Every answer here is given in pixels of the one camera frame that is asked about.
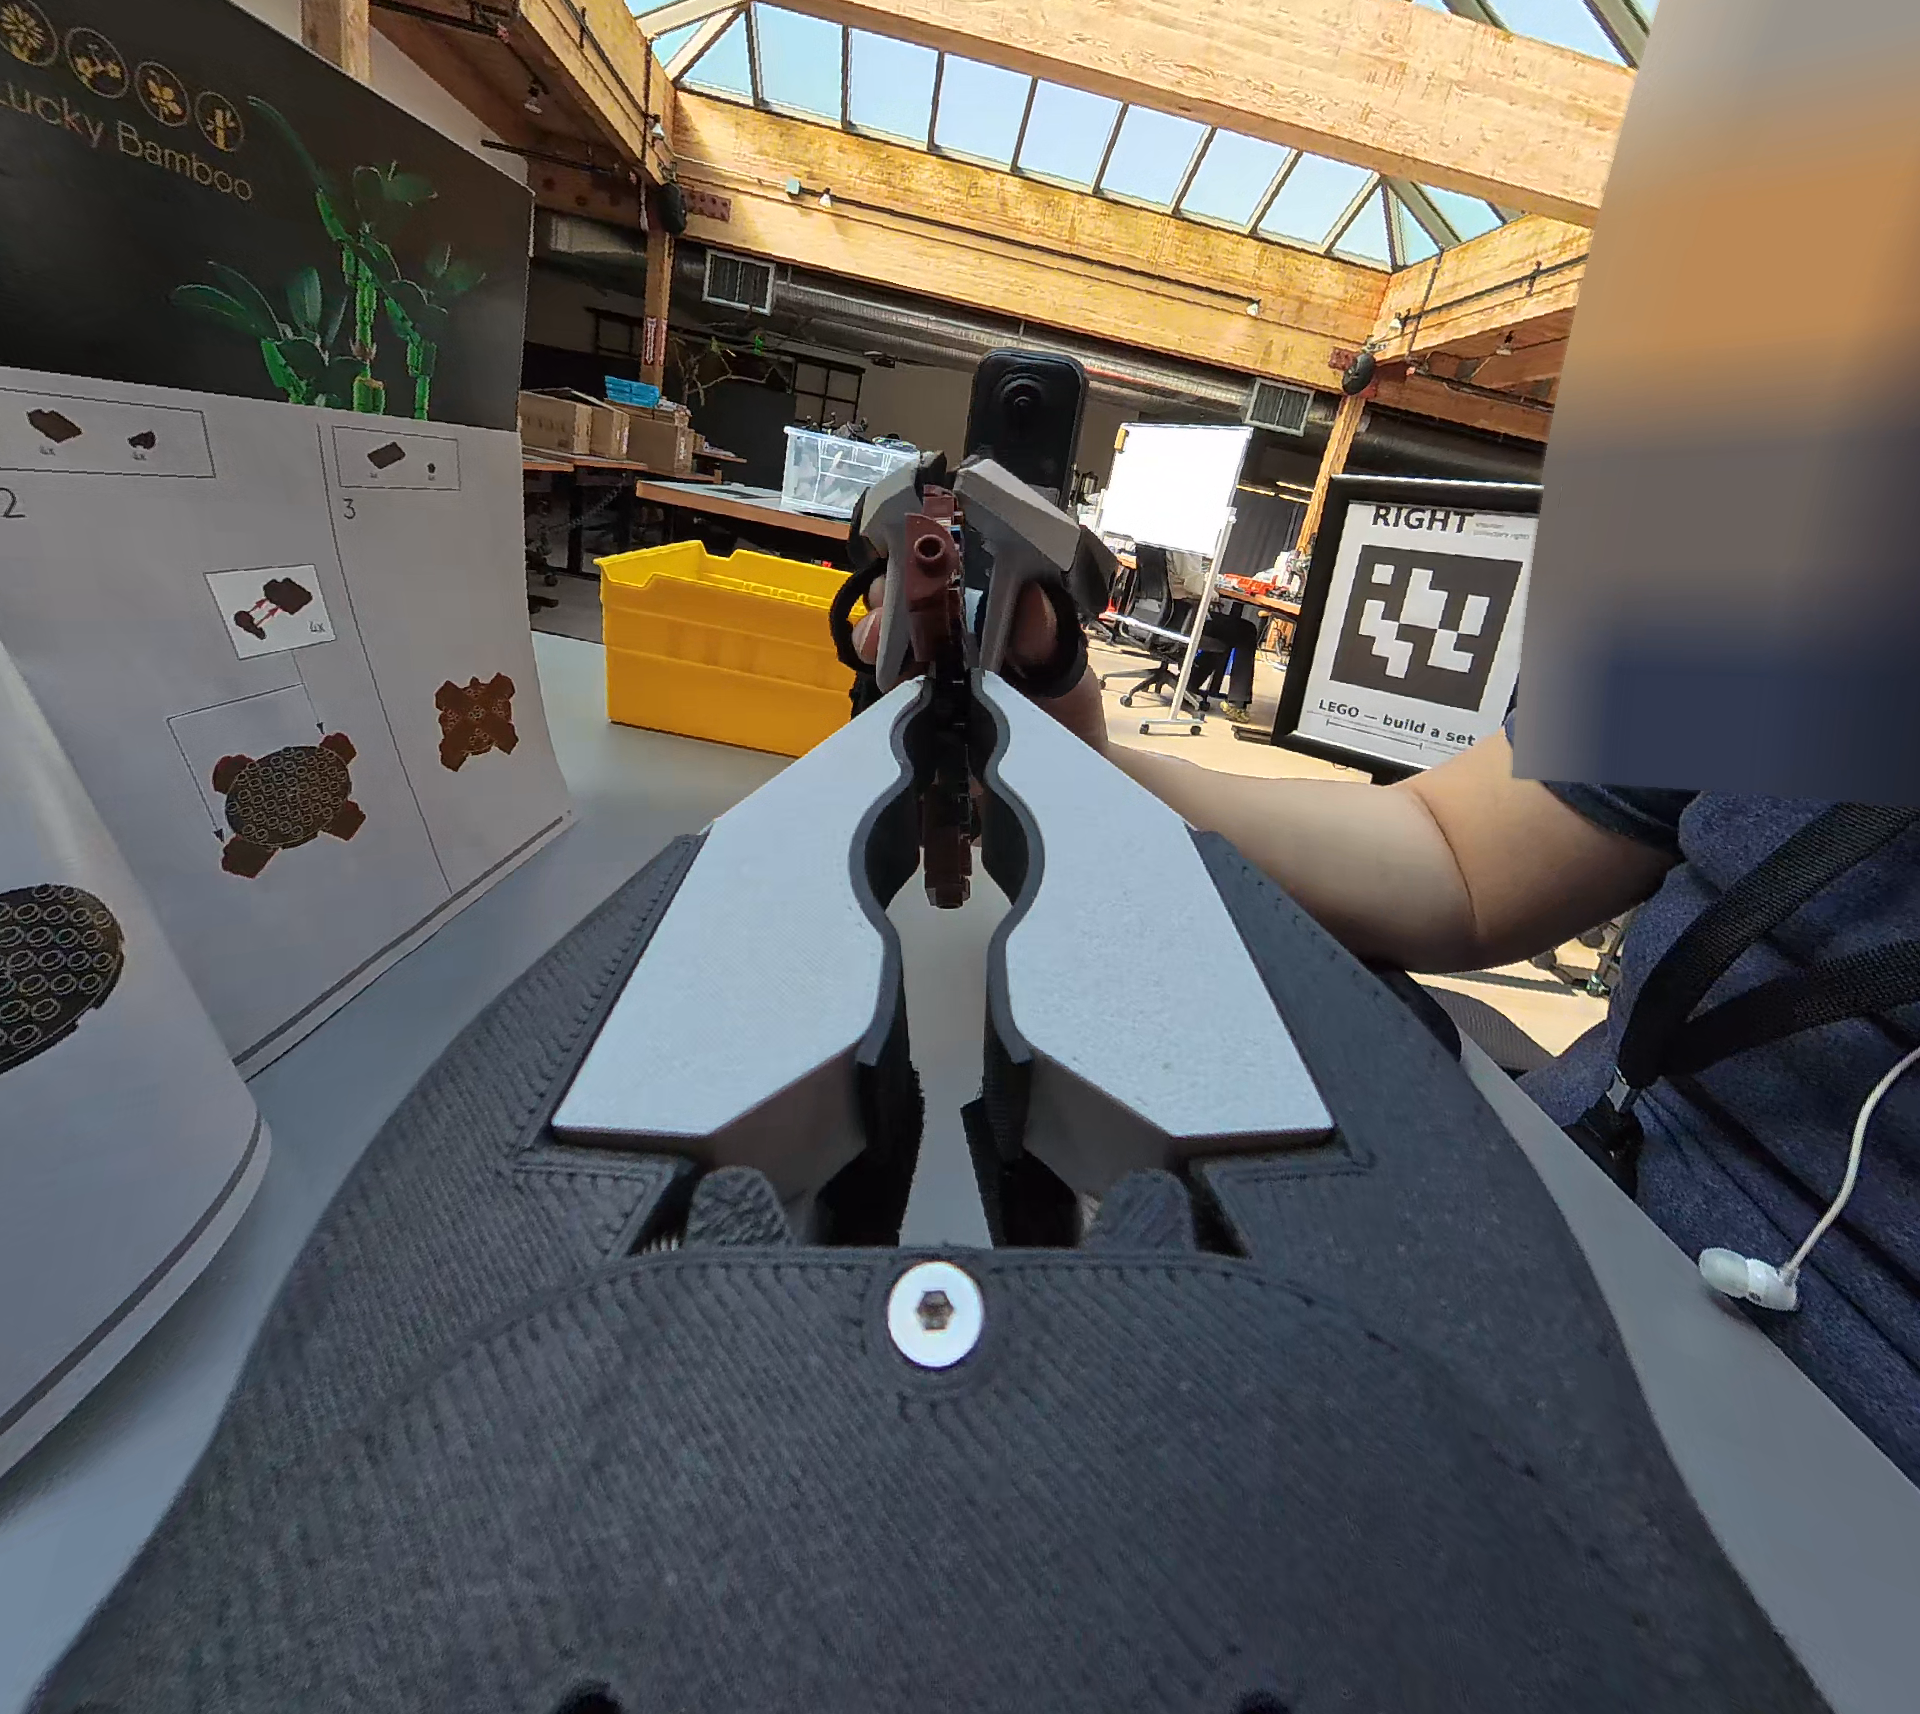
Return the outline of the wooden background table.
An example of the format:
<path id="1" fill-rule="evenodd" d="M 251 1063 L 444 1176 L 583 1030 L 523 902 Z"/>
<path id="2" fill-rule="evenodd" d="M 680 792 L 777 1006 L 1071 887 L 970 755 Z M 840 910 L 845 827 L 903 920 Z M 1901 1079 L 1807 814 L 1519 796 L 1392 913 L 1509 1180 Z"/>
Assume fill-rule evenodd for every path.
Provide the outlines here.
<path id="1" fill-rule="evenodd" d="M 699 543 L 714 554 L 762 552 L 845 574 L 849 519 L 795 510 L 775 488 L 636 479 L 633 548 Z"/>

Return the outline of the person's right hand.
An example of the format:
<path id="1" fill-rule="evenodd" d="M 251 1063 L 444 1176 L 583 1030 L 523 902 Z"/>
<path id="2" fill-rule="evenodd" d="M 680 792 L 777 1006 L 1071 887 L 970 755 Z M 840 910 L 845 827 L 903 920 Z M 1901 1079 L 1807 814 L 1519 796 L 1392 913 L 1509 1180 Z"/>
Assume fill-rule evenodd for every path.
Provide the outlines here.
<path id="1" fill-rule="evenodd" d="M 878 696 L 873 669 L 878 669 L 881 637 L 884 582 L 875 580 L 866 589 L 864 600 L 867 613 L 849 628 L 849 640 L 862 666 L 849 692 L 854 716 L 864 713 Z M 1087 669 L 1077 610 L 1070 604 L 1061 607 L 1047 587 L 1027 585 L 1019 592 L 1013 632 L 1001 659 L 1000 676 L 1095 755 L 1107 757 L 1112 753 L 1103 703 L 1097 680 Z"/>

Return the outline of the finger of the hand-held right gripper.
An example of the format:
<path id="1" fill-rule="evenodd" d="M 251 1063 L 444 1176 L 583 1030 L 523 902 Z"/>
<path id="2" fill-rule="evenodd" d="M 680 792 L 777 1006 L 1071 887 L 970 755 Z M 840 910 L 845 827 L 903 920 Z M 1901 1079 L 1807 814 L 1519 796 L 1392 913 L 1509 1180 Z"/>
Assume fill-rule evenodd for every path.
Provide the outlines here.
<path id="1" fill-rule="evenodd" d="M 963 676 L 963 577 L 951 470 L 921 455 L 864 496 L 858 537 L 871 554 L 858 657 L 879 688 Z"/>
<path id="2" fill-rule="evenodd" d="M 954 496 L 972 552 L 984 563 L 974 669 L 1004 666 L 1027 587 L 1070 598 L 1080 618 L 1097 621 L 1107 610 L 1118 559 L 1097 532 L 986 457 L 958 469 Z"/>

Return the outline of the grey desk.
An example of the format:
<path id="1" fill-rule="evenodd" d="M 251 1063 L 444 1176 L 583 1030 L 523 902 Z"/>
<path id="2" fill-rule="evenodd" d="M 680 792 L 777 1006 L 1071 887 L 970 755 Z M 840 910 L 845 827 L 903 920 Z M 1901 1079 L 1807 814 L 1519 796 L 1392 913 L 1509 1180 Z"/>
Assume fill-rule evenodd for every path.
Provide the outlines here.
<path id="1" fill-rule="evenodd" d="M 270 1156 L 199 1278 L 4 1476 L 2 1707 L 24 1711 L 154 1532 L 217 1427 L 277 1289 L 372 1136 L 481 1006 L 650 862 L 777 773 L 611 726 L 583 642 L 536 634 L 573 823 L 249 1082 Z M 1473 1042 L 1476 1086 L 1548 1182 L 1739 1576 L 1834 1711 L 1915 1711 L 1915 1488 Z"/>

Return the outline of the clear plastic crate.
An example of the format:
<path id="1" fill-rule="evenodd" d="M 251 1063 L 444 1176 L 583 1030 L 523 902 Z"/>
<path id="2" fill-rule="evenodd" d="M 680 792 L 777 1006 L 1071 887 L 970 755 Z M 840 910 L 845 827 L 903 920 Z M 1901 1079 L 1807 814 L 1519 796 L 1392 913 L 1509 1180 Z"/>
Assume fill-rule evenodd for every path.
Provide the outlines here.
<path id="1" fill-rule="evenodd" d="M 780 508 L 849 521 L 854 507 L 875 482 L 918 461 L 920 450 L 900 438 L 785 426 Z"/>

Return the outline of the black bamboo print set box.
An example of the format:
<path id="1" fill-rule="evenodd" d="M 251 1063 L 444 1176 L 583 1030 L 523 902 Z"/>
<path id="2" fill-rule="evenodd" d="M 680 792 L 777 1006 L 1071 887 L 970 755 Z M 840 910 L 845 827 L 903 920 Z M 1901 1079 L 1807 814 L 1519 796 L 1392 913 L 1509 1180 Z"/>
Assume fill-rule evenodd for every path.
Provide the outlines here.
<path id="1" fill-rule="evenodd" d="M 515 424 L 529 193 L 229 0 L 4 0 L 4 366 Z"/>

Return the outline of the whiteboard on stand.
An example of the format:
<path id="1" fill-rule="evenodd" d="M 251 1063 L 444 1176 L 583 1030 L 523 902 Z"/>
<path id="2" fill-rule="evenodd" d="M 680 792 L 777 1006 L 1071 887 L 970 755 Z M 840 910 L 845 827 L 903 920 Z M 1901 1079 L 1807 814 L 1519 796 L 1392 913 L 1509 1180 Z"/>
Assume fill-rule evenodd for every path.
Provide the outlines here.
<path id="1" fill-rule="evenodd" d="M 1139 737 L 1202 732 L 1187 713 L 1187 686 L 1212 616 L 1220 563 L 1235 527 L 1235 495 L 1254 430 L 1246 424 L 1161 426 L 1123 424 L 1097 512 L 1090 527 L 1110 548 L 1127 543 L 1136 563 L 1146 548 L 1195 552 L 1206 566 L 1202 592 L 1185 631 L 1160 627 L 1178 642 L 1178 680 L 1163 714 L 1139 720 Z"/>

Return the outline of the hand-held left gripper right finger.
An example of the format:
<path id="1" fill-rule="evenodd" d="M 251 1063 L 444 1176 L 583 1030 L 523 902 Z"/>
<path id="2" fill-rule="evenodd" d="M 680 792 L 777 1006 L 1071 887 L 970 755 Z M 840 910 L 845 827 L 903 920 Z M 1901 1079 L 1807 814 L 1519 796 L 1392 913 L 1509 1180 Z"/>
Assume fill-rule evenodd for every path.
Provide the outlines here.
<path id="1" fill-rule="evenodd" d="M 1204 1168 L 1322 1153 L 1334 1120 L 1187 823 L 1010 680 L 976 680 L 986 942 L 976 1192 L 987 1239 L 1085 1239 L 1168 1175 L 1229 1239 Z"/>

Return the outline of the brown cardboard box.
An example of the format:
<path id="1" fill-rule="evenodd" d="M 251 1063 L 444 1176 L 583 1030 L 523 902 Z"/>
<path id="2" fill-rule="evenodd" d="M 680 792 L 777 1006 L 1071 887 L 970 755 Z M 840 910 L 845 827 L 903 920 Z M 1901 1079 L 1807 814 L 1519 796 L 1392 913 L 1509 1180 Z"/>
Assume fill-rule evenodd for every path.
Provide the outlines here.
<path id="1" fill-rule="evenodd" d="M 629 458 L 629 422 L 624 408 L 577 391 L 519 391 L 518 434 L 525 450 Z"/>

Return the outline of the black framed marker sign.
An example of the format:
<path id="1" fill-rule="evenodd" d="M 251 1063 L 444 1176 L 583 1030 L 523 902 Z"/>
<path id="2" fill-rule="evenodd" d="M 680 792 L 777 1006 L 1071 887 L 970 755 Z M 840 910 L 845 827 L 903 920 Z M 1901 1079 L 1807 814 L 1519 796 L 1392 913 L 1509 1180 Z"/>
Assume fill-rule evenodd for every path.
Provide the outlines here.
<path id="1" fill-rule="evenodd" d="M 1331 479 L 1272 745 L 1397 783 L 1498 732 L 1539 508 L 1536 482 Z"/>

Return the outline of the round black brick plate model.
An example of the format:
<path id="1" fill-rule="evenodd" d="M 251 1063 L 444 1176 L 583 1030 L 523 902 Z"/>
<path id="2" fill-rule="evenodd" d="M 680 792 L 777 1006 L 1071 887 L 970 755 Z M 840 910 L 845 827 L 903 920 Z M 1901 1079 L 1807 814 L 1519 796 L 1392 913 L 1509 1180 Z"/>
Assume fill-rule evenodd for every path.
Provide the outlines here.
<path id="1" fill-rule="evenodd" d="M 903 631 L 903 666 L 920 674 L 920 707 L 907 720 L 923 894 L 937 910 L 970 898 L 978 817 L 974 806 L 974 686 L 963 616 L 956 499 L 943 486 L 920 492 L 887 566 L 886 613 Z"/>

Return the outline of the yellow plastic bin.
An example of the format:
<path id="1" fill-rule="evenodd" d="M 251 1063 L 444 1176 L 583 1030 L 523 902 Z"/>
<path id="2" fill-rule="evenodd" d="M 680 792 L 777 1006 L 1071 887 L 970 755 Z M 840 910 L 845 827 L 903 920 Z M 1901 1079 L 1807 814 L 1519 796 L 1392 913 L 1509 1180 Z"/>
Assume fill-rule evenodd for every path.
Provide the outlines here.
<path id="1" fill-rule="evenodd" d="M 696 540 L 596 569 L 613 725 L 797 758 L 849 723 L 827 621 L 845 570 Z"/>

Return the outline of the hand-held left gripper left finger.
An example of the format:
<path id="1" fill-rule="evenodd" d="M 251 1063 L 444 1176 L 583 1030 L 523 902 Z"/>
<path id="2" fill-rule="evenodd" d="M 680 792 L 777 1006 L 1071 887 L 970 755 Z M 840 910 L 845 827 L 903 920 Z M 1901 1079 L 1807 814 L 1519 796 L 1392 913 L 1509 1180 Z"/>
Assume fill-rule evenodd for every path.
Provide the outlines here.
<path id="1" fill-rule="evenodd" d="M 920 870 L 901 683 L 708 827 L 549 1130 L 751 1168 L 817 1239 L 898 1239 L 920 1154 L 887 916 Z"/>

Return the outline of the white building instruction booklet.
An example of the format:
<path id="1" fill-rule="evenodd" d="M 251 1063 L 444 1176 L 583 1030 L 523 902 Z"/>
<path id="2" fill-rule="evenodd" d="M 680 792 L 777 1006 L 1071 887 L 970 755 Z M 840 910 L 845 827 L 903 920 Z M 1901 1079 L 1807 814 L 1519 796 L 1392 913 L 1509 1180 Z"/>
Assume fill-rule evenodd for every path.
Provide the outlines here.
<path id="1" fill-rule="evenodd" d="M 4 370 L 4 1468 L 210 1264 L 244 1086 L 569 820 L 502 430 Z"/>

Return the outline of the person's blue shirt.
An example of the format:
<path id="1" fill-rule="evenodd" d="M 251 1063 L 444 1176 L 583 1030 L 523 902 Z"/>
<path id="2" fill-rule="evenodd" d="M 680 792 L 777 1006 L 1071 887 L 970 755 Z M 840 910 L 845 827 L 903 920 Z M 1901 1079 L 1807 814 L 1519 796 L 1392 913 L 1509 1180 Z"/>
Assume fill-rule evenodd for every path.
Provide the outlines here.
<path id="1" fill-rule="evenodd" d="M 1570 1129 L 1616 1081 L 1616 1052 L 1669 949 L 1830 805 L 1551 783 L 1591 827 L 1669 862 L 1637 910 L 1606 1020 L 1521 1091 Z M 1690 1016 L 1770 982 L 1801 982 L 1917 938 L 1917 837 L 1909 823 L 1764 932 L 1692 1001 Z M 1660 1076 L 1636 1107 L 1643 1142 L 1633 1198 L 1690 1258 L 1725 1250 L 1784 1264 L 1841 1188 L 1856 1117 L 1883 1073 L 1915 1049 L 1915 1005 L 1674 1065 L 1686 1018 L 1660 1039 Z M 1752 1309 L 1757 1330 L 1909 1481 L 1917 1470 L 1917 1101 L 1915 1068 L 1876 1108 L 1853 1191 L 1795 1276 L 1795 1309 Z"/>

